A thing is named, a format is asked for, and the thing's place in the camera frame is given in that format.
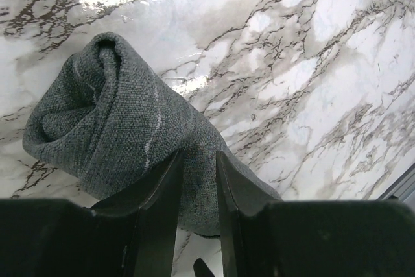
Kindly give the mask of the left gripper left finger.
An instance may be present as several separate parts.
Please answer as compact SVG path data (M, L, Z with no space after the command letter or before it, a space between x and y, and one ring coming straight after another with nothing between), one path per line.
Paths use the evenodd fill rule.
M93 276L170 276L182 195L184 152L96 203Z

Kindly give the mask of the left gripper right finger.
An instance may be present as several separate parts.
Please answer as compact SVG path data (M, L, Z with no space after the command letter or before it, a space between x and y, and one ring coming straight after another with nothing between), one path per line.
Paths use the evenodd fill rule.
M263 212L273 198L244 176L224 152L216 154L223 273L277 276L270 228Z

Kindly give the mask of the grey cloth napkin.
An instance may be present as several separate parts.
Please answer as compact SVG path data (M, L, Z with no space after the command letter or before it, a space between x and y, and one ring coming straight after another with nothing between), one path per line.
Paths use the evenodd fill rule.
M229 150L204 115L155 74L120 35L96 35L71 55L33 109L23 148L80 180L103 200L182 149L178 226L212 237L219 230L216 153L273 198L278 193Z

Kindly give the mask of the aluminium frame rail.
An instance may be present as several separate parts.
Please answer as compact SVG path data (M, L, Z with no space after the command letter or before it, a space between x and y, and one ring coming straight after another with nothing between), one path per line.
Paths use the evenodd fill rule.
M414 209L414 171L412 164L380 197L379 200L398 200Z

